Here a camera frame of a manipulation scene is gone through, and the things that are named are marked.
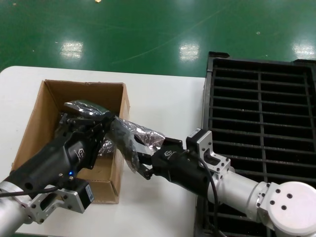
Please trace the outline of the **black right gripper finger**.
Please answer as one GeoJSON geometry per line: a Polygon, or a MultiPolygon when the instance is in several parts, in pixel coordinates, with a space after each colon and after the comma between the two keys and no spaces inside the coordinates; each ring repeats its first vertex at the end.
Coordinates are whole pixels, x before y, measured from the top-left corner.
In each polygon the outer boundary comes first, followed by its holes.
{"type": "Polygon", "coordinates": [[[136,152],[153,155],[166,146],[179,146],[183,148],[182,140],[164,137],[161,134],[134,135],[136,152]]]}
{"type": "Polygon", "coordinates": [[[154,175],[154,169],[151,167],[147,167],[147,165],[152,166],[152,155],[149,154],[138,154],[139,159],[139,169],[138,173],[145,178],[146,180],[150,180],[154,175]]]}

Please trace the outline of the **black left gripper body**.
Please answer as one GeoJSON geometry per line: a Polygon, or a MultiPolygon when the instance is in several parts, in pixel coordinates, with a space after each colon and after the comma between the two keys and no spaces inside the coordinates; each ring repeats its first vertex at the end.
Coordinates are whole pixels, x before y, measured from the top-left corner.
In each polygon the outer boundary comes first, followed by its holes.
{"type": "Polygon", "coordinates": [[[59,175],[76,175],[89,169],[91,136],[88,132],[73,132],[47,143],[32,158],[9,175],[9,182],[23,191],[35,192],[48,185],[57,185],[59,175]]]}

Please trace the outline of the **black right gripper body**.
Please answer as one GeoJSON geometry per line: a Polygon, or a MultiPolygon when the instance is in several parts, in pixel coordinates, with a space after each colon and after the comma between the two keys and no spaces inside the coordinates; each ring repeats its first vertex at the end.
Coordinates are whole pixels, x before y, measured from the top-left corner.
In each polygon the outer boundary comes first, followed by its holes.
{"type": "Polygon", "coordinates": [[[154,175],[207,198],[210,185],[205,168],[180,147],[163,147],[151,156],[154,175]]]}

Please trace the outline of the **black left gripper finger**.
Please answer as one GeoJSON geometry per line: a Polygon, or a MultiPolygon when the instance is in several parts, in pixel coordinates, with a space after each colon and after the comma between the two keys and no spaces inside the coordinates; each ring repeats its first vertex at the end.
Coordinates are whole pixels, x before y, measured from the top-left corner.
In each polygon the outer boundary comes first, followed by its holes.
{"type": "Polygon", "coordinates": [[[98,152],[102,146],[105,135],[110,130],[111,123],[110,122],[101,122],[97,124],[93,128],[91,141],[93,142],[91,145],[91,157],[89,159],[89,169],[92,169],[95,165],[98,152]]]}
{"type": "Polygon", "coordinates": [[[60,128],[65,132],[88,132],[96,134],[102,132],[106,134],[114,121],[114,114],[106,112],[103,115],[80,117],[68,113],[63,113],[60,118],[60,128]]]}

